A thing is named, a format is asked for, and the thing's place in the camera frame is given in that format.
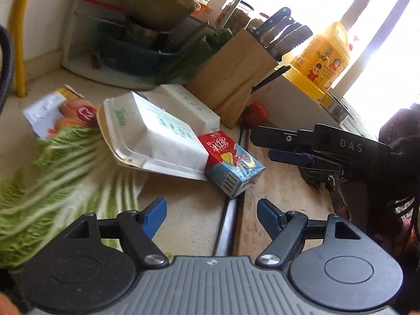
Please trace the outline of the wooden cutting board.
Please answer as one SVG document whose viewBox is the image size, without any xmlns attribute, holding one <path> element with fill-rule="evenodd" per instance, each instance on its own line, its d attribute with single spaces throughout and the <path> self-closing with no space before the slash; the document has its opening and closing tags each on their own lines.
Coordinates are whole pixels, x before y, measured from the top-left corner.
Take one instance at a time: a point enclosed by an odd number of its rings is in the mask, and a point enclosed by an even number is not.
<svg viewBox="0 0 420 315">
<path fill-rule="evenodd" d="M 257 219 L 256 205 L 260 199 L 268 199 L 282 211 L 299 211 L 315 220 L 325 220 L 333 207 L 325 187 L 309 186 L 297 166 L 271 161 L 267 149 L 251 143 L 248 130 L 241 132 L 240 143 L 266 167 L 238 201 L 233 254 L 248 255 L 254 260 L 271 242 Z"/>
</svg>

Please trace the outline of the red tomato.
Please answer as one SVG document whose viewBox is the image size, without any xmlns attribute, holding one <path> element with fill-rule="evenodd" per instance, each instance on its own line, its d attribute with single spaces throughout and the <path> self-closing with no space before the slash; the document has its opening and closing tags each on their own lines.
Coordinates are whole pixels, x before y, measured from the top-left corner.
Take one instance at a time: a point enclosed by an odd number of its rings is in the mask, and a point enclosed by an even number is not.
<svg viewBox="0 0 420 315">
<path fill-rule="evenodd" d="M 268 121 L 268 112 L 260 102 L 252 102 L 241 115 L 241 123 L 246 128 L 264 125 Z"/>
</svg>

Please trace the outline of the blue red drink carton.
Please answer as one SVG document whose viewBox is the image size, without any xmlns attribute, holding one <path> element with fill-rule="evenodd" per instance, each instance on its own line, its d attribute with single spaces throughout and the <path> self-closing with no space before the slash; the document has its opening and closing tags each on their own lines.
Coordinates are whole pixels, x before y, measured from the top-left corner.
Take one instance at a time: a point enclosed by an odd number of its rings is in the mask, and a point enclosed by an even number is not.
<svg viewBox="0 0 420 315">
<path fill-rule="evenodd" d="M 223 131 L 199 136 L 209 153 L 205 174 L 230 199 L 253 186 L 265 166 Z"/>
</svg>

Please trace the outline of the wooden knife block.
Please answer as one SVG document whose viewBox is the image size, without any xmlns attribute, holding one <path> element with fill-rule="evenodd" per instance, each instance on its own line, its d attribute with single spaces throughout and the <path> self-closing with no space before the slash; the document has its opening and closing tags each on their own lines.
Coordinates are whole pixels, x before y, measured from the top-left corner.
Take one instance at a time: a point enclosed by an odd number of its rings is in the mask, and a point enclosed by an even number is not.
<svg viewBox="0 0 420 315">
<path fill-rule="evenodd" d="M 251 89 L 278 65 L 246 29 L 239 31 L 199 69 L 186 89 L 234 128 Z"/>
</svg>

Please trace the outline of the white tissue box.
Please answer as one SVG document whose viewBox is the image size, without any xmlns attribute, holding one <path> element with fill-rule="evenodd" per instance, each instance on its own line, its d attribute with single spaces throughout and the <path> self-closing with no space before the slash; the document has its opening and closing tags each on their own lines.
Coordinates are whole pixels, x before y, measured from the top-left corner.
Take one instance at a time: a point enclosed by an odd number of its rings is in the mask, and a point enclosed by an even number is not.
<svg viewBox="0 0 420 315">
<path fill-rule="evenodd" d="M 180 84 L 158 85 L 139 94 L 187 123 L 197 136 L 220 130 L 220 117 Z"/>
</svg>

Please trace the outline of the yellow oil bottle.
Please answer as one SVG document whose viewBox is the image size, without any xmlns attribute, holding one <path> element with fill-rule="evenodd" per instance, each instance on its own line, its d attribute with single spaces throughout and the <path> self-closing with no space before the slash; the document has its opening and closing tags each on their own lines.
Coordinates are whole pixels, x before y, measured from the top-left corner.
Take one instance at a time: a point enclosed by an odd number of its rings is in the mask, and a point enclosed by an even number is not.
<svg viewBox="0 0 420 315">
<path fill-rule="evenodd" d="M 285 77 L 313 100 L 324 97 L 350 63 L 347 30 L 334 22 L 312 38 L 290 63 Z"/>
</svg>

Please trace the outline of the green napa cabbage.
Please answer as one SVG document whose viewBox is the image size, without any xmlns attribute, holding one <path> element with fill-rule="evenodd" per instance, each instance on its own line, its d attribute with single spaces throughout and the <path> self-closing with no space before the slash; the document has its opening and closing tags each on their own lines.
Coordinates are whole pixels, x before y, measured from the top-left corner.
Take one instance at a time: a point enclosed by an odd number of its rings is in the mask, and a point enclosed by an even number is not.
<svg viewBox="0 0 420 315">
<path fill-rule="evenodd" d="M 34 171 L 1 182 L 1 267 L 20 270 L 84 213 L 139 207 L 148 175 L 117 164 L 99 129 L 68 127 L 37 141 Z"/>
</svg>

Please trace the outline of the white takeout food box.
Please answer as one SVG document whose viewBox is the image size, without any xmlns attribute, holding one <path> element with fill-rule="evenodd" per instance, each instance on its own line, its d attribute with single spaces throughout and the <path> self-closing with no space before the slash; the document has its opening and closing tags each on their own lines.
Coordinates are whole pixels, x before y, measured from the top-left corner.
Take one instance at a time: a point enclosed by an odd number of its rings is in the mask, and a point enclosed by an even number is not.
<svg viewBox="0 0 420 315">
<path fill-rule="evenodd" d="M 206 180 L 209 153 L 192 128 L 141 95 L 129 92 L 105 99 L 97 120 L 120 166 Z"/>
</svg>

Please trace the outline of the orange printed carton box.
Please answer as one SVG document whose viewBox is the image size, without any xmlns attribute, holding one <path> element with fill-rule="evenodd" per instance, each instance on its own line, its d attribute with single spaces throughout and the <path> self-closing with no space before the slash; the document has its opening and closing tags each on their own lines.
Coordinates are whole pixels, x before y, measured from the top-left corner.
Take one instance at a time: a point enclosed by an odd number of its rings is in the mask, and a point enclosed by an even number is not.
<svg viewBox="0 0 420 315">
<path fill-rule="evenodd" d="M 66 127 L 96 127 L 97 107 L 70 85 L 54 90 L 23 110 L 33 133 L 48 139 Z"/>
</svg>

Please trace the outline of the teal plastic basin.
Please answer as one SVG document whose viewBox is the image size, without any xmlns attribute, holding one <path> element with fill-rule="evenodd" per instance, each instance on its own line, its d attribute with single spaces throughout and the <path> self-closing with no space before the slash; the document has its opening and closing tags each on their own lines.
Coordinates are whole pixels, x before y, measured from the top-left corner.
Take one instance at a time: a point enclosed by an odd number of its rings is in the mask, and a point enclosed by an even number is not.
<svg viewBox="0 0 420 315">
<path fill-rule="evenodd" d="M 128 31 L 105 24 L 98 26 L 97 49 L 107 67 L 142 77 L 157 75 L 179 56 L 139 46 L 130 40 Z"/>
</svg>

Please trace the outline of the steel saucepan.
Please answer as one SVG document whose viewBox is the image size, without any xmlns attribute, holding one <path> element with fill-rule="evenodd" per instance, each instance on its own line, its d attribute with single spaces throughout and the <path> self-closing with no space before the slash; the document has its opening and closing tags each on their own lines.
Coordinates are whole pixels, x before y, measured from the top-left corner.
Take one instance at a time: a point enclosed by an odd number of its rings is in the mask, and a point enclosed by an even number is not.
<svg viewBox="0 0 420 315">
<path fill-rule="evenodd" d="M 161 50 L 173 52 L 174 41 L 170 39 L 170 31 L 155 31 L 147 28 L 134 16 L 125 15 L 125 21 L 105 19 L 83 12 L 75 12 L 76 15 L 85 17 L 99 23 L 100 33 L 104 33 L 111 38 L 124 43 L 129 43 L 140 48 L 150 50 Z"/>
</svg>

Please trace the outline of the green plastic colander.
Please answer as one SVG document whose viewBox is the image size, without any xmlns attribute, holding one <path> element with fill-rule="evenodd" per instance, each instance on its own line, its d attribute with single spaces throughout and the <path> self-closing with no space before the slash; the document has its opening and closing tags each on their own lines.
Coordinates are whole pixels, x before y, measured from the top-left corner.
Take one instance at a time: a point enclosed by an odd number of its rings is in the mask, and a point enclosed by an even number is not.
<svg viewBox="0 0 420 315">
<path fill-rule="evenodd" d="M 141 26 L 159 32 L 171 31 L 201 9 L 194 0 L 118 0 L 117 5 Z"/>
</svg>

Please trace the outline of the white dish rack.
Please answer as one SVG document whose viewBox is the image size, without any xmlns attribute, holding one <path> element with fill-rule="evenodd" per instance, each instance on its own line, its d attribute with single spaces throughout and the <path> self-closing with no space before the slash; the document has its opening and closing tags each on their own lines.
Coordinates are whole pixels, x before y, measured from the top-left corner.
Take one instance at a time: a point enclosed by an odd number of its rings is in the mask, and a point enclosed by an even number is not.
<svg viewBox="0 0 420 315">
<path fill-rule="evenodd" d="M 62 67 L 95 82 L 131 90 L 150 90 L 153 77 L 130 75 L 108 67 L 100 56 L 101 26 L 127 31 L 116 0 L 73 0 L 63 37 Z"/>
</svg>

